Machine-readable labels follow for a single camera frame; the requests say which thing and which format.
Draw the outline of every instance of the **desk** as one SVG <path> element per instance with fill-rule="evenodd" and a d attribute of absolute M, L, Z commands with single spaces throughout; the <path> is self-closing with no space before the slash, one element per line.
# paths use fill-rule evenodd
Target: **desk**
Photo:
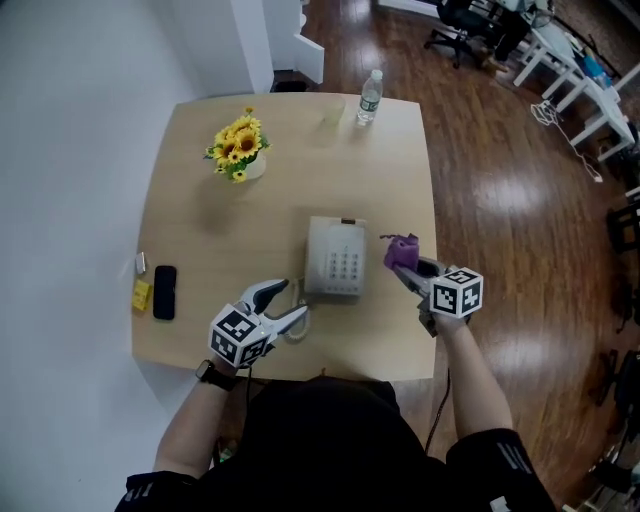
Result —
<path fill-rule="evenodd" d="M 543 98 L 546 99 L 551 96 L 551 94 L 567 80 L 571 73 L 577 72 L 580 76 L 583 76 L 578 63 L 575 61 L 571 43 L 560 27 L 550 23 L 544 27 L 532 28 L 531 34 L 533 35 L 533 42 L 521 59 L 526 66 L 513 81 L 516 87 L 522 85 L 522 82 L 524 82 L 533 69 L 540 64 L 547 53 L 562 62 L 563 68 L 559 73 L 560 77 L 545 91 L 542 95 Z"/>
<path fill-rule="evenodd" d="M 591 78 L 585 77 L 560 103 L 558 103 L 556 111 L 558 113 L 562 112 L 582 92 L 589 92 L 589 96 L 591 96 L 598 105 L 600 114 L 592 116 L 585 122 L 584 130 L 571 139 L 572 146 L 580 144 L 584 139 L 595 133 L 599 128 L 607 123 L 618 133 L 620 136 L 620 142 L 608 151 L 599 155 L 598 162 L 606 160 L 618 151 L 621 151 L 627 146 L 635 143 L 633 134 L 631 133 L 629 125 L 624 118 L 624 114 L 620 110 L 620 106 Z"/>
<path fill-rule="evenodd" d="M 359 97 L 343 95 L 337 128 L 322 123 L 335 95 L 235 96 L 178 105 L 159 149 L 139 250 L 154 265 L 175 265 L 176 318 L 133 314 L 133 354 L 195 368 L 210 355 L 209 323 L 244 289 L 304 275 L 309 217 L 367 221 L 364 295 L 355 304 L 316 304 L 311 331 L 284 339 L 258 361 L 259 378 L 304 380 L 322 371 L 345 378 L 404 380 L 433 375 L 435 340 L 418 321 L 419 298 L 383 267 L 388 240 L 413 232 L 421 254 L 436 257 L 429 159 L 420 106 L 384 98 L 375 121 L 355 123 Z M 215 133 L 255 107 L 273 144 L 258 180 L 234 185 L 213 174 L 203 149 Z M 287 289 L 271 314 L 290 306 Z"/>

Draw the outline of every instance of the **purple object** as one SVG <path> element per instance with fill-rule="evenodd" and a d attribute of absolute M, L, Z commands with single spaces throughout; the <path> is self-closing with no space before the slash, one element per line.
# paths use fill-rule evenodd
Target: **purple object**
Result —
<path fill-rule="evenodd" d="M 417 236 L 409 234 L 402 235 L 382 235 L 380 238 L 392 238 L 387 254 L 384 257 L 384 266 L 393 270 L 393 267 L 400 265 L 407 267 L 414 272 L 418 270 L 418 259 L 420 258 L 420 244 Z"/>

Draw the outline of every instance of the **person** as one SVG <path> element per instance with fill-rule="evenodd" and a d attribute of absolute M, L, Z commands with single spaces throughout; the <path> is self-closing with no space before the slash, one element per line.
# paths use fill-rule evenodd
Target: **person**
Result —
<path fill-rule="evenodd" d="M 268 384 L 250 404 L 236 455 L 209 469 L 228 392 L 198 382 L 160 441 L 153 472 L 128 478 L 116 511 L 555 510 L 466 323 L 435 320 L 458 437 L 446 464 L 425 454 L 389 383 L 318 377 Z M 214 365 L 235 375 L 221 359 Z"/>
<path fill-rule="evenodd" d="M 502 9 L 498 19 L 502 36 L 493 53 L 485 60 L 485 64 L 503 72 L 509 71 L 507 59 L 527 36 L 531 26 L 541 26 L 553 16 L 553 0 L 517 0 L 517 4 L 513 11 Z"/>

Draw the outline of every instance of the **smartphone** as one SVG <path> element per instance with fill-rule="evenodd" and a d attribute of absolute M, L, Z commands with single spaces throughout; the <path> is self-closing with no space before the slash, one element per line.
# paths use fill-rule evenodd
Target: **smartphone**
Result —
<path fill-rule="evenodd" d="M 156 267 L 153 277 L 153 316 L 159 320 L 173 320 L 176 316 L 177 275 L 176 267 Z"/>

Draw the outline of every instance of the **sunflower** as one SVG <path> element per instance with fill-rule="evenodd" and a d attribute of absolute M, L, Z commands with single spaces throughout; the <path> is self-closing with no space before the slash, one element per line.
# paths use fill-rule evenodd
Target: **sunflower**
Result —
<path fill-rule="evenodd" d="M 248 158 L 255 155 L 262 147 L 260 136 L 252 129 L 245 128 L 236 133 L 236 153 L 240 158 Z"/>
<path fill-rule="evenodd" d="M 236 149 L 234 149 L 231 153 L 229 153 L 229 156 L 228 156 L 229 163 L 232 163 L 232 164 L 237 164 L 242 159 L 242 157 L 238 153 L 237 146 L 235 147 Z"/>
<path fill-rule="evenodd" d="M 224 144 L 227 139 L 232 139 L 233 134 L 231 132 L 231 126 L 225 126 L 222 130 L 216 133 L 216 146 Z"/>
<path fill-rule="evenodd" d="M 224 144 L 222 144 L 222 147 L 214 148 L 213 156 L 218 161 L 219 166 L 225 166 L 231 161 L 229 156 L 231 155 L 231 153 L 233 153 L 233 150 L 235 149 L 235 147 L 236 147 L 235 140 L 225 140 Z"/>
<path fill-rule="evenodd" d="M 260 131 L 261 123 L 255 117 L 242 116 L 231 125 L 231 131 L 235 135 L 241 130 L 251 128 L 254 131 Z"/>
<path fill-rule="evenodd" d="M 232 174 L 234 183 L 242 183 L 247 179 L 247 173 L 245 171 L 236 171 Z"/>

